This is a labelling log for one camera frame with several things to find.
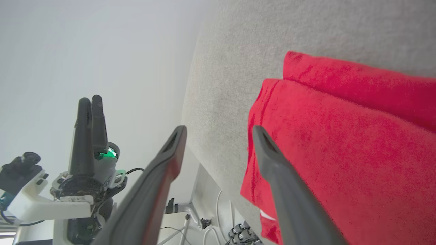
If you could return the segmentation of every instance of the red cloth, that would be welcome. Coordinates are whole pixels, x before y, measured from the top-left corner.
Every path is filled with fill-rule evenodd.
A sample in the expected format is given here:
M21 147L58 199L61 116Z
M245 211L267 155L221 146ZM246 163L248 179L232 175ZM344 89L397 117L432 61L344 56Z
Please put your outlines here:
M350 244L436 244L436 79L296 52L283 73L249 113L242 196L277 220L252 140L262 125ZM277 221L261 223L282 244Z

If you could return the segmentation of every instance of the white wall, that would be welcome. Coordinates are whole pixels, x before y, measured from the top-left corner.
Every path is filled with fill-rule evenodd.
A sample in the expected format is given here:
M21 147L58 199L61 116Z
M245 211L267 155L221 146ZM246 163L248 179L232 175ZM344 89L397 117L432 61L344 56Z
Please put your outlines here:
M146 167L180 123L205 8L203 0L0 0L2 164L33 151L50 182L67 171L78 100L100 94L118 168ZM197 167L187 152L170 190L177 203L191 199Z

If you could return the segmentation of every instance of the folded red shirt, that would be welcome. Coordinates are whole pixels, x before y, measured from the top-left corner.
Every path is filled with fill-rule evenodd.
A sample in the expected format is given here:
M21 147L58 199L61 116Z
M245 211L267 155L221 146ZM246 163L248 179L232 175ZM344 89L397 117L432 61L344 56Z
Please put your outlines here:
M295 52L284 78L265 80L249 113L241 194L262 210L262 236L283 243L254 125L350 244L436 244L436 79Z

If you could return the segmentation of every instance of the black cable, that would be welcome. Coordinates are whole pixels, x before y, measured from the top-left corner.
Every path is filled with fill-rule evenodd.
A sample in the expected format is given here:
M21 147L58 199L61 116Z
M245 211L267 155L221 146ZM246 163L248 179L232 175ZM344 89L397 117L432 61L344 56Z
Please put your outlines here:
M1 217L3 218L3 220L6 221L7 223L9 223L9 224L11 224L11 225L14 224L14 222L12 222L10 219L8 219L8 218L6 217L6 215L4 215L4 210L0 210L0 216L1 216ZM23 226L31 226L31 225L39 224L39 223L41 223L41 222L43 222L43 220L41 220L41 221L37 221L37 222L33 222L33 223L29 223L29 224L20 224L19 226L21 226L21 227L23 227Z
M129 174L129 173L131 173L131 172L135 172L135 171L138 171L138 170L141 170L141 171L144 172L144 169L143 169L143 168L138 167L138 168L134 168L134 169L128 171L126 174Z
M165 228L170 228L170 229L173 229L173 230L176 230L176 231L180 232L180 234L182 234L182 236L185 238L186 242L189 243L189 245L192 245L192 244L188 241L188 239L186 238L185 234L183 234L183 232L182 232L181 230L176 229L176 228L172 228L172 227L168 227L168 226L167 226L167 227L162 227L161 229L165 229Z

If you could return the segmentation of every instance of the gray fabric surface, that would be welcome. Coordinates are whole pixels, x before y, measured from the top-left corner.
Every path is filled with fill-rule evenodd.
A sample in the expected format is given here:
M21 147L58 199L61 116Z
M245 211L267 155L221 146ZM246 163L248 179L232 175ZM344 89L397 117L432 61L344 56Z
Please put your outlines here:
M436 77L431 0L220 1L197 40L182 121L188 145L260 233L240 196L247 118L265 78L282 78L288 50Z

